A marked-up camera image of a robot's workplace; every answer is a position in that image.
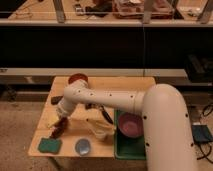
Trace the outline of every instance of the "green sponge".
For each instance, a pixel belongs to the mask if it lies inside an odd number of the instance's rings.
[[[53,154],[57,154],[60,150],[62,141],[61,140],[56,140],[56,139],[52,139],[52,138],[42,138],[39,146],[38,146],[38,150],[41,153],[53,153]]]

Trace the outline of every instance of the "metal frame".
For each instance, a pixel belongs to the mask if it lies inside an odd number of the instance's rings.
[[[66,20],[66,16],[64,13],[64,8],[61,0],[53,0],[57,21],[59,23],[64,23]]]
[[[213,0],[208,0],[203,9],[203,12],[198,17],[198,21],[200,21],[201,24],[208,23],[211,18],[212,11],[213,11]]]
[[[85,73],[88,76],[179,76],[187,77],[184,69],[100,69],[100,68],[4,68],[3,76],[69,76],[74,73]]]
[[[143,23],[150,23],[152,17],[152,7],[155,0],[146,0],[144,2],[144,14],[143,14]]]
[[[51,26],[51,27],[213,27],[213,21],[200,24],[197,21],[185,20],[150,20],[142,23],[141,20],[66,20],[66,23],[58,23],[56,20],[0,20],[1,26]]]

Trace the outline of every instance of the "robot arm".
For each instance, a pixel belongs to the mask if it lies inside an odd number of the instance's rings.
[[[70,116],[77,103],[93,103],[141,115],[149,171],[197,171],[189,115],[182,95],[166,84],[146,92],[102,91],[88,88],[84,79],[64,90],[57,112]]]

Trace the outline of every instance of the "tiled floor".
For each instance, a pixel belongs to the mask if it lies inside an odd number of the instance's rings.
[[[29,157],[27,152],[48,92],[19,93],[10,101],[6,93],[0,100],[0,171],[55,171],[46,158]],[[213,116],[204,122],[213,132]],[[66,170],[147,170],[145,162],[113,159],[59,159]],[[212,171],[205,159],[200,171]]]

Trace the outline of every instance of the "green tray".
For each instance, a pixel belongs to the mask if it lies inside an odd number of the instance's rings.
[[[118,123],[121,111],[115,110],[114,122]],[[144,137],[128,138],[117,127],[115,132],[114,151],[115,158],[125,160],[146,160]]]

